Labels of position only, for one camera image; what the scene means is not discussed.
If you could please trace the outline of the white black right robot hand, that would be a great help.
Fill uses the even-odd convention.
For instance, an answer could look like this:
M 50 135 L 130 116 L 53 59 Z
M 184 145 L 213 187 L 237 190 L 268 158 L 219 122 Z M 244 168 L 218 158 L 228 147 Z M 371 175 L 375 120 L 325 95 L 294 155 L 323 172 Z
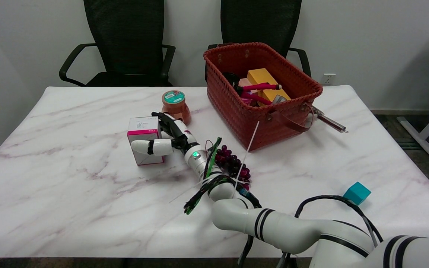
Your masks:
M 175 150 L 198 155 L 201 145 L 185 122 L 168 113 L 152 112 L 150 117 L 132 118 L 127 136 L 133 152 L 151 156 L 166 156 Z

